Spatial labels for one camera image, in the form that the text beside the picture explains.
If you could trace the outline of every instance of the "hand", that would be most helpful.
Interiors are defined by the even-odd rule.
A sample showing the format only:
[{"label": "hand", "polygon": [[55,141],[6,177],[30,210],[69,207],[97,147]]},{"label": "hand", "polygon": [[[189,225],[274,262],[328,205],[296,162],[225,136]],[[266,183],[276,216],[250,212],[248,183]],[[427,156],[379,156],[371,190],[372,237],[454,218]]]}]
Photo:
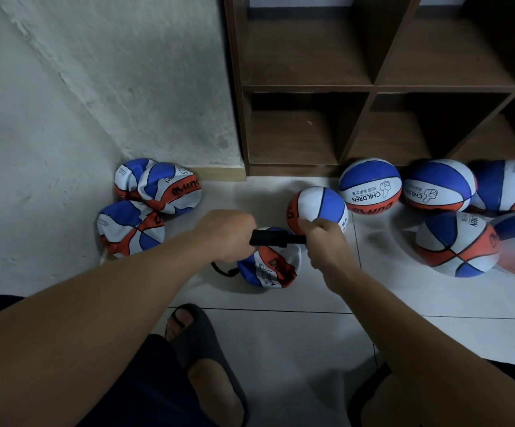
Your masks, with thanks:
[{"label": "hand", "polygon": [[212,262],[235,262],[251,256],[249,245],[256,221],[251,214],[238,209],[213,209],[201,218],[193,232],[208,244]]},{"label": "hand", "polygon": [[[298,224],[307,237],[307,250],[314,268],[323,274],[357,269],[353,252],[338,223],[325,219],[310,222],[299,218]],[[325,278],[328,288],[337,292],[337,288],[333,287],[333,280]]]}]

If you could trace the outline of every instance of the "cubby shelf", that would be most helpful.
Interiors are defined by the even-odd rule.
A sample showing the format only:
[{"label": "cubby shelf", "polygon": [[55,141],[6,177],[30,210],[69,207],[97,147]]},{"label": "cubby shelf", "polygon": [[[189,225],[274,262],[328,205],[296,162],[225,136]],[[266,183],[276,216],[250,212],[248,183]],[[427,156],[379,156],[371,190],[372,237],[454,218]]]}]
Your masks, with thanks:
[{"label": "cubby shelf", "polygon": [[515,158],[515,0],[224,1],[249,175],[336,176],[363,157]]}]

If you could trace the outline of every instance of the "left hand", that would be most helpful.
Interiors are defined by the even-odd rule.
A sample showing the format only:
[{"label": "left hand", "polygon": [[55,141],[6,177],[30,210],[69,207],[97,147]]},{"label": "left hand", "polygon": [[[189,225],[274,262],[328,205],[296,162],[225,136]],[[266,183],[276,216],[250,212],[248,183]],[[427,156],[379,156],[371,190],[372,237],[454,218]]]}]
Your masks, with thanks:
[{"label": "left hand", "polygon": [[254,254],[249,245],[256,221],[239,209],[213,209],[201,218],[193,232],[208,242],[212,261],[235,262]]}]

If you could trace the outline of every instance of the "gray slipper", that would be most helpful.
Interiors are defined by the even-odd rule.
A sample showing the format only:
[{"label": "gray slipper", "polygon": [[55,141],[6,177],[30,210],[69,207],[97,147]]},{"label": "gray slipper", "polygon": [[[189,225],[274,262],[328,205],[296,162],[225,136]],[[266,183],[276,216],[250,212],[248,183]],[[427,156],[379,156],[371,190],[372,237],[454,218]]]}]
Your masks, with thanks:
[{"label": "gray slipper", "polygon": [[[185,327],[185,325],[177,319],[176,312],[179,308],[186,310],[192,315],[194,321],[190,326]],[[180,365],[186,371],[196,361],[203,358],[209,358],[220,364],[228,375],[233,391],[240,399],[241,405],[244,408],[244,420],[241,425],[246,425],[249,415],[246,395],[241,388],[240,382],[238,382],[238,379],[230,368],[228,361],[225,359],[214,328],[212,327],[210,319],[206,313],[204,313],[204,310],[195,304],[184,304],[176,308],[171,316],[183,329],[181,334],[169,342],[175,349]]]}]

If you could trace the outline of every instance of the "forearm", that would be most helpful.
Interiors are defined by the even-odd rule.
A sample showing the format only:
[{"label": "forearm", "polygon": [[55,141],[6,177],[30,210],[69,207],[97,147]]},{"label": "forearm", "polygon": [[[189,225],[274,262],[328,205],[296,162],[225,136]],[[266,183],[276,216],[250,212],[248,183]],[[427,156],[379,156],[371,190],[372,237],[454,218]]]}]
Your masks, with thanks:
[{"label": "forearm", "polygon": [[333,270],[349,305],[418,404],[425,425],[515,425],[515,381],[360,270]]},{"label": "forearm", "polygon": [[187,232],[0,312],[0,425],[75,425],[211,260]]}]

